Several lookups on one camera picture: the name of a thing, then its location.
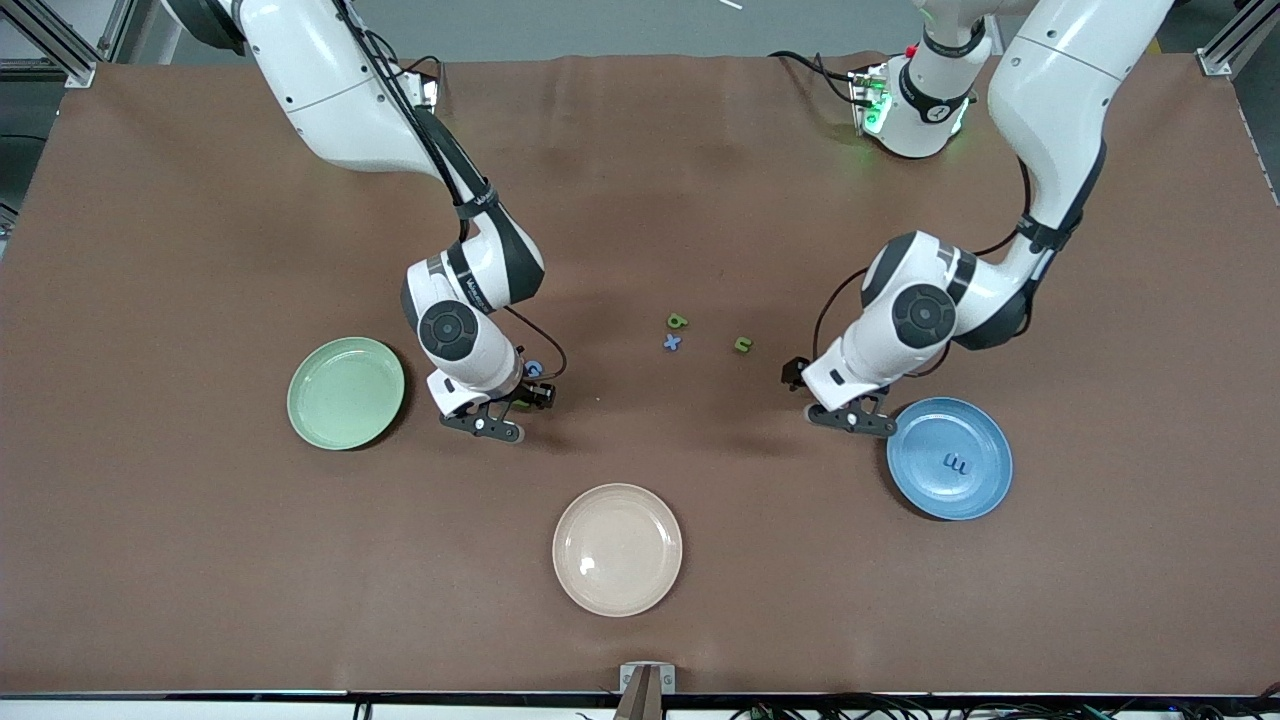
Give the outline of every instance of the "floor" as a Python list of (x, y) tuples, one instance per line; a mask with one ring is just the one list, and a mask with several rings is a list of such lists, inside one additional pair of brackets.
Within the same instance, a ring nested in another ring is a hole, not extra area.
[[(906, 0), (362, 0), (360, 13), (402, 58), (428, 53), (452, 61), (538, 60), (562, 55), (764, 55), (773, 50), (846, 54), (899, 51), (919, 37)], [(1158, 35), (1166, 53), (1204, 45), (1235, 9), (1231, 0), (1190, 0), (1174, 9)], [(142, 61), (251, 63), (205, 47), (189, 35), (143, 38)], [(1280, 172), (1280, 32), (1235, 79), (1262, 161)], [(0, 82), (0, 135), (47, 136), (63, 90), (47, 82)], [(0, 201), (20, 209), (41, 143), (0, 137)], [(3, 254), (0, 238), (0, 254)]]

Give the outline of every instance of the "metal frame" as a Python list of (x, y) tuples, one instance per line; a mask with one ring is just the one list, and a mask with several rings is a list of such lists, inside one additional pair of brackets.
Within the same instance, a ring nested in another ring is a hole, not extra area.
[(15, 224), (18, 224), (18, 210), (0, 201), (0, 240), (9, 240)]
[(662, 720), (663, 682), (659, 675), (663, 669), (669, 669), (675, 685), (676, 670), (671, 665), (628, 662), (622, 666), (620, 673), (626, 673), (625, 684), (613, 720)]
[(675, 694), (676, 693), (676, 666), (671, 662), (655, 662), (653, 660), (639, 660), (635, 662), (627, 662), (618, 666), (618, 692), (625, 693), (627, 691), (627, 684), (631, 682), (631, 676), (636, 670), (645, 666), (650, 666), (654, 673), (657, 673), (658, 680), (660, 680), (662, 694)]
[(102, 36), (97, 38), (97, 50), (108, 60), (119, 60), (118, 47), (124, 41), (125, 29), (128, 29), (137, 8), (137, 0), (116, 0), (115, 5), (111, 6), (111, 15), (106, 19)]
[(93, 83), (95, 65), (105, 58), (42, 0), (0, 0), (0, 14), (67, 73), (67, 87)]
[(1234, 77), (1280, 22), (1280, 0), (1251, 0), (1208, 45), (1196, 50), (1206, 76)]

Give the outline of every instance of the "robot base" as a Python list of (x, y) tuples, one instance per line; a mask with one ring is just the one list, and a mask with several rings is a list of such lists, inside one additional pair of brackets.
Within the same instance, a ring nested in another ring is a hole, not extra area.
[(851, 83), (852, 96), (867, 100), (870, 108), (854, 105), (854, 124), (858, 132), (874, 138), (884, 150), (909, 159), (928, 158), (946, 146), (951, 136), (960, 132), (960, 123), (969, 108), (965, 100), (951, 113), (948, 122), (925, 123), (920, 113), (902, 99), (899, 74), (906, 64), (905, 56), (867, 69)]

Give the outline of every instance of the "green plate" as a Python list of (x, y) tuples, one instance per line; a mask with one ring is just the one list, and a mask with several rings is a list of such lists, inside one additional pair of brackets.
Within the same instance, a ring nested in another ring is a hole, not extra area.
[(307, 356), (289, 382), (289, 423), (325, 450), (351, 450), (378, 437), (404, 400), (404, 370), (389, 347), (344, 337)]

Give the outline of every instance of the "plate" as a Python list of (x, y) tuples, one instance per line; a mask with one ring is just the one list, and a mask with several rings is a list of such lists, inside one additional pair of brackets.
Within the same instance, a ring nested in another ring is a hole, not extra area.
[(902, 495), (943, 520), (973, 520), (1009, 493), (1014, 456), (1000, 425), (963, 400), (931, 397), (897, 416), (888, 470)]
[(315, 350), (289, 382), (289, 423), (324, 450), (351, 450), (381, 434), (404, 400), (404, 369), (389, 347), (344, 337)]
[(657, 495), (613, 483), (570, 503), (556, 525), (552, 564), (573, 602), (605, 618), (649, 610), (680, 574), (684, 541)]

